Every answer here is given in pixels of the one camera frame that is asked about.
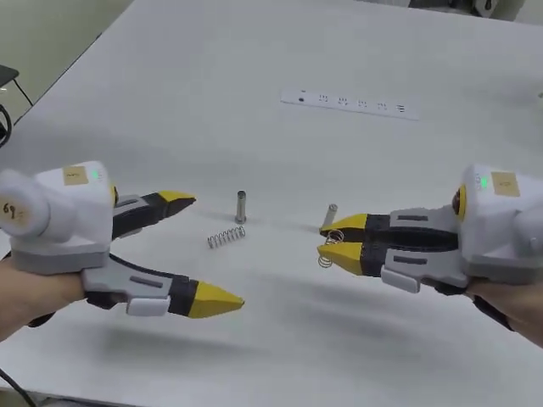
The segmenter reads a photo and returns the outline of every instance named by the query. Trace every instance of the handwritten number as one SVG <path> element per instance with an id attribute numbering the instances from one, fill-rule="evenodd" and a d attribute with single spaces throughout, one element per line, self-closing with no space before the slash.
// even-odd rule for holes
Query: handwritten number
<path id="1" fill-rule="evenodd" d="M 9 214 L 11 212 L 11 219 L 15 219 L 15 207 L 13 205 L 10 205 L 9 203 L 6 203 L 3 206 L 3 213 Z"/>

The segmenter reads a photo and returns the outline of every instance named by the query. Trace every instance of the floor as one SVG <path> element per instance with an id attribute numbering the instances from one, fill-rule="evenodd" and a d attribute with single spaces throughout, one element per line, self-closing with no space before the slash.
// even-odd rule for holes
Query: floor
<path id="1" fill-rule="evenodd" d="M 20 72 L 37 100 L 132 0 L 0 0 L 0 64 Z M 29 107 L 12 84 L 0 103 L 15 119 Z"/>

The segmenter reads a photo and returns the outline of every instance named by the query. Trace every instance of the finger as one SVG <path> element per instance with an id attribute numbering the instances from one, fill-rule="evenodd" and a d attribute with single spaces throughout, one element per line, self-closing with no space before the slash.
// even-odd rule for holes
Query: finger
<path id="1" fill-rule="evenodd" d="M 516 293 L 524 288 L 525 286 L 511 286 L 486 280 L 473 280 L 467 287 L 466 292 L 472 295 L 479 295 L 488 300 L 490 298 L 510 296 L 512 293 Z"/>
<path id="2" fill-rule="evenodd" d="M 509 286 L 474 282 L 468 291 L 494 306 L 509 319 L 529 324 L 543 323 L 543 285 Z"/>
<path id="3" fill-rule="evenodd" d="M 535 326 L 522 321 L 509 321 L 511 328 L 531 343 L 543 348 L 543 326 Z"/>

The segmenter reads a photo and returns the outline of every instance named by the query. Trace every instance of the human hand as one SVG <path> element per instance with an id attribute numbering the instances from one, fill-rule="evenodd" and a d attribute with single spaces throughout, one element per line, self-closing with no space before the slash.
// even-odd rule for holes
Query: human hand
<path id="1" fill-rule="evenodd" d="M 507 316 L 511 328 L 543 348 L 543 283 L 509 286 L 473 282 L 467 295 L 479 296 Z"/>
<path id="2" fill-rule="evenodd" d="M 39 276 L 0 261 L 0 342 L 36 318 L 84 299 L 79 274 Z"/>

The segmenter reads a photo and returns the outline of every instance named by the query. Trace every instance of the power strip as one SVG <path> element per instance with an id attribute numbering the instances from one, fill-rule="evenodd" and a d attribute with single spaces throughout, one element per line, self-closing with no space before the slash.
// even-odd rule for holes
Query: power strip
<path id="1" fill-rule="evenodd" d="M 418 120 L 418 115 L 404 103 L 373 102 L 361 98 L 331 96 L 324 92 L 283 91 L 281 102 L 314 108 L 344 110 L 353 113 L 374 114 L 398 119 Z"/>

